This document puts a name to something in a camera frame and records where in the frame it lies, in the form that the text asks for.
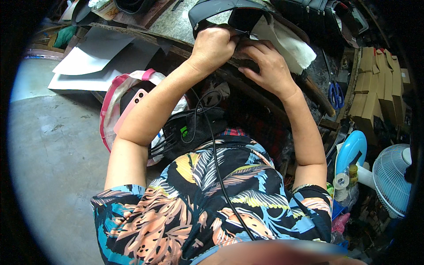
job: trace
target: spool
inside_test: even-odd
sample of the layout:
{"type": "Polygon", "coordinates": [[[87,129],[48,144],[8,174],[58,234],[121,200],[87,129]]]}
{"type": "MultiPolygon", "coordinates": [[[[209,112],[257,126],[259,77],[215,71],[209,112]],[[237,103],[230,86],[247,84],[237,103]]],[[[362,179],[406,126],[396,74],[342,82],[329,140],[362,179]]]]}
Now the spool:
{"type": "Polygon", "coordinates": [[[333,181],[334,186],[334,199],[342,201],[347,198],[348,191],[346,187],[349,185],[349,176],[345,173],[338,173],[333,181]]]}

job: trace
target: black mesh bag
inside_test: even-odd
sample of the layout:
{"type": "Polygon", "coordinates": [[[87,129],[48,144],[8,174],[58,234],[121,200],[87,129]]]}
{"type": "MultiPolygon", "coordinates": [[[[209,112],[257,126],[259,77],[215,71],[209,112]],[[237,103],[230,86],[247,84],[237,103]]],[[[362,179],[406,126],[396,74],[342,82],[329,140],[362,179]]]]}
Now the black mesh bag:
{"type": "Polygon", "coordinates": [[[211,129],[214,135],[226,129],[225,115],[226,112],[222,108],[202,108],[202,106],[172,115],[163,127],[165,140],[149,150],[149,158],[163,154],[166,158],[174,160],[183,154],[192,152],[204,142],[212,139],[211,129]]]}

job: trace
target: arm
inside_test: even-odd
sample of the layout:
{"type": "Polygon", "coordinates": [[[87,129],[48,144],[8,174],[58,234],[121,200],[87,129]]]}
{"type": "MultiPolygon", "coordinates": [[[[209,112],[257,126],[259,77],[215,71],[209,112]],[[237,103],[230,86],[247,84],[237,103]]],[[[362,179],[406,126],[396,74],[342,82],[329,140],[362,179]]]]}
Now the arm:
{"type": "Polygon", "coordinates": [[[290,120],[298,166],[293,189],[315,184],[326,189],[327,164],[324,147],[302,91],[293,81],[284,58],[269,41],[245,42],[241,52],[259,65],[257,74],[249,68],[239,70],[283,103],[290,120]]]}
{"type": "Polygon", "coordinates": [[[233,36],[223,28],[201,31],[191,57],[131,110],[112,147],[105,190],[125,184],[147,186],[149,144],[184,93],[231,58],[236,46],[233,36]]]}

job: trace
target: fan grille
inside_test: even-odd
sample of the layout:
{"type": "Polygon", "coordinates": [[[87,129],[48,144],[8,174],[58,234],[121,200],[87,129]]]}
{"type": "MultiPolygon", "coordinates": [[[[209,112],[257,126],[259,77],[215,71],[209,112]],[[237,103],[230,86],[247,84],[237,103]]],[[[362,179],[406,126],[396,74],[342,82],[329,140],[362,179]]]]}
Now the fan grille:
{"type": "Polygon", "coordinates": [[[373,165],[373,179],[377,195],[391,216],[405,217],[411,184],[404,175],[408,164],[402,151],[409,145],[392,145],[384,149],[373,165]]]}

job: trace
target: smartphone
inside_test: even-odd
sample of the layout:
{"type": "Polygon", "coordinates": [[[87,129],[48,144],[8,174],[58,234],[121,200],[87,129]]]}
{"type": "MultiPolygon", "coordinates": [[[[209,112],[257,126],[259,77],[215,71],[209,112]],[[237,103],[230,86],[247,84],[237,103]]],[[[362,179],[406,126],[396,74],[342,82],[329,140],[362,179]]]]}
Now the smartphone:
{"type": "Polygon", "coordinates": [[[144,89],[139,89],[137,93],[135,93],[135,96],[131,99],[131,101],[128,103],[127,107],[125,108],[124,112],[121,114],[121,117],[119,117],[118,122],[116,122],[115,127],[113,127],[113,131],[118,134],[119,129],[121,129],[122,123],[124,122],[125,118],[128,116],[128,113],[138,104],[140,101],[147,95],[147,92],[144,89]]]}

